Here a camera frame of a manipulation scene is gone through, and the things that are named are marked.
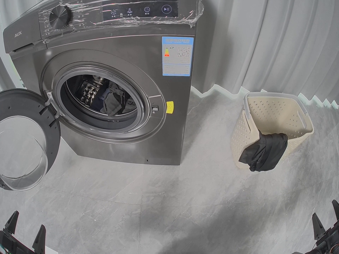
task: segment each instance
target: marble floor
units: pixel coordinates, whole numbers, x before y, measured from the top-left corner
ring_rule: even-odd
[[[306,106],[315,132],[268,172],[238,169],[230,140],[242,96],[191,93],[180,166],[75,155],[61,142],[41,183],[0,191],[0,226],[20,212],[31,246],[40,224],[59,253],[293,253],[313,247],[311,216],[329,228],[339,200],[339,110]]]

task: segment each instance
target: yellow sticker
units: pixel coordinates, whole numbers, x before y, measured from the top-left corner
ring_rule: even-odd
[[[166,102],[167,103],[167,110],[166,113],[167,114],[173,114],[173,110],[174,110],[174,102]]]

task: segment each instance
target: door hinge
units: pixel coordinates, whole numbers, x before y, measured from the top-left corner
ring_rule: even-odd
[[[52,104],[54,109],[57,111],[57,113],[55,114],[54,118],[57,119],[59,116],[65,116],[65,114],[60,110],[58,105],[55,103],[55,101],[53,99],[52,92],[47,92],[47,97],[48,97],[48,100],[47,100],[47,102],[45,102],[45,107],[50,105],[50,104]]]

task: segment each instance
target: dial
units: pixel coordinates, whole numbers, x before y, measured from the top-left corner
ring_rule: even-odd
[[[49,23],[54,29],[62,29],[69,24],[71,15],[67,6],[56,6],[49,15]]]

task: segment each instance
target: washing machine door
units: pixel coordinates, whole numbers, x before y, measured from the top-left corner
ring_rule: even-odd
[[[56,111],[26,89],[0,92],[0,187],[24,191],[49,171],[60,145]]]

